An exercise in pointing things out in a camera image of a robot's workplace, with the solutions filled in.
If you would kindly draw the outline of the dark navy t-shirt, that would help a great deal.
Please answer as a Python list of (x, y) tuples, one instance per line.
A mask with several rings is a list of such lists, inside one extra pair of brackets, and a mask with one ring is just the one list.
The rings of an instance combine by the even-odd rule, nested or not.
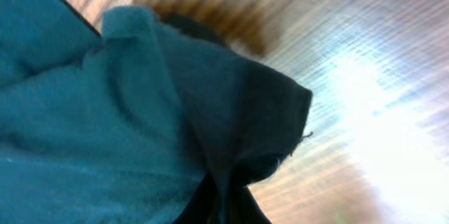
[(1, 222), (266, 223), (311, 99), (179, 15), (1, 0)]

